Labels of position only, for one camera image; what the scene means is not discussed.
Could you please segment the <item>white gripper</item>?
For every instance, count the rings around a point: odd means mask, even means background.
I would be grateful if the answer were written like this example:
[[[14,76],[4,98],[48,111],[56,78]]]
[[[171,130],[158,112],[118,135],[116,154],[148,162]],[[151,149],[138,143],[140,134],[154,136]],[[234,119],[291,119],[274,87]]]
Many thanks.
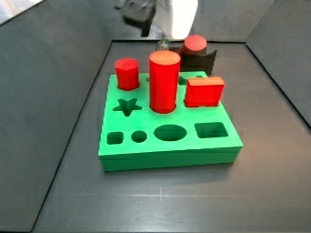
[[[158,50],[170,49],[170,40],[183,40],[196,17],[198,0],[156,0],[155,24],[163,32]]]

